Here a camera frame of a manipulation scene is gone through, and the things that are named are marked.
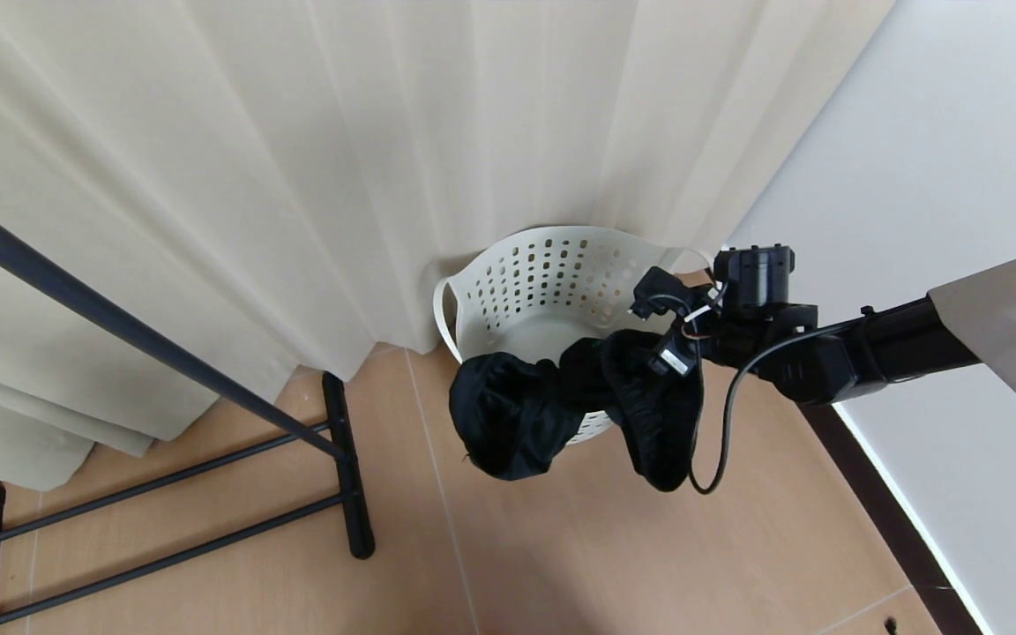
curtain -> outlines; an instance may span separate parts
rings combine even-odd
[[[713,253],[890,5],[0,0],[0,223],[273,397],[531,226]],[[0,479],[213,398],[0,270]]]

clothes rack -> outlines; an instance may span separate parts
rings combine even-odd
[[[30,522],[9,527],[9,529],[3,528],[5,490],[0,486],[0,546],[4,539],[16,538],[17,535],[28,533],[28,531],[35,531],[41,527],[65,521],[65,519],[75,518],[77,515],[88,513],[88,511],[126,501],[128,498],[134,498],[134,496],[157,490],[157,488],[181,482],[181,480],[213,470],[215,467],[228,465],[241,458],[251,457],[260,451],[271,450],[273,447],[284,445],[296,441],[296,439],[306,442],[334,458],[338,480],[338,491],[334,495],[321,498],[314,503],[266,519],[266,521],[247,526],[245,529],[223,535],[220,538],[210,539],[208,543],[191,547],[189,550],[175,552],[175,554],[160,558],[154,562],[130,568],[128,571],[110,575],[108,578],[72,588],[72,590],[62,591],[62,593],[52,595],[49,598],[38,599],[13,611],[3,612],[0,614],[0,626],[16,619],[23,619],[25,616],[36,614],[36,612],[51,610],[53,607],[71,602],[73,599],[104,591],[105,588],[141,578],[144,575],[164,570],[164,568],[186,562],[191,558],[209,554],[209,552],[220,550],[223,547],[234,545],[244,538],[253,537],[253,535],[263,533],[263,531],[275,529],[275,527],[293,522],[295,519],[305,518],[316,511],[326,510],[335,505],[343,507],[343,519],[346,525],[351,555],[355,558],[367,559],[374,554],[375,537],[371,531],[371,519],[367,515],[363,478],[359,473],[355,438],[351,434],[351,416],[347,414],[343,383],[335,378],[335,375],[325,373],[323,376],[324,401],[327,406],[326,421],[306,426],[246,389],[234,379],[226,377],[213,366],[195,358],[194,355],[163,336],[151,326],[137,320],[132,314],[121,309],[120,306],[109,301],[108,298],[103,297],[89,285],[77,280],[67,270],[42,256],[39,251],[2,226],[0,226],[0,266],[34,289],[48,295],[49,298],[53,298],[54,301],[67,309],[81,315],[85,320],[101,326],[113,336],[120,337],[121,340],[136,346],[137,350],[146,355],[150,355],[163,365],[180,371],[187,378],[208,387],[208,389],[220,394],[221,397],[229,398],[229,400],[238,403],[246,410],[257,415],[287,433],[282,437],[272,438],[242,450],[231,451],[221,457],[211,458],[209,461],[185,467],[185,469],[164,475],[164,478],[149,480],[149,482],[126,488],[124,491],[102,496],[93,501],[69,507],[68,510],[57,511],[57,513],[46,515],[43,518],[33,519]],[[323,438],[319,434],[321,431],[329,431],[331,441]]]

dark brown baseboard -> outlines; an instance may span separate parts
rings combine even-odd
[[[959,592],[952,588],[915,525],[833,406],[800,405],[799,409],[858,495],[939,630],[944,635],[980,635]]]

brown floor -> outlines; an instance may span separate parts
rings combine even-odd
[[[620,433],[518,483],[464,461],[448,416],[456,365],[380,350],[346,386],[378,552],[347,554],[338,510],[0,627],[0,635],[163,632],[886,634],[936,628],[810,427],[769,386],[739,394],[720,491],[660,494]],[[698,464],[718,445],[728,371],[706,373]],[[319,375],[277,400],[324,417]],[[8,523],[273,437],[231,403],[146,458],[98,447],[67,486],[9,488]],[[295,443],[3,549],[0,611],[141,564],[331,493],[333,464]]]

black garment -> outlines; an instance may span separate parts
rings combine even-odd
[[[449,411],[472,463],[505,480],[547,472],[582,416],[606,410],[622,429],[633,469],[662,492],[688,478],[703,403],[700,373],[649,370],[658,334],[581,338],[556,369],[507,353],[469,359],[449,390]]]

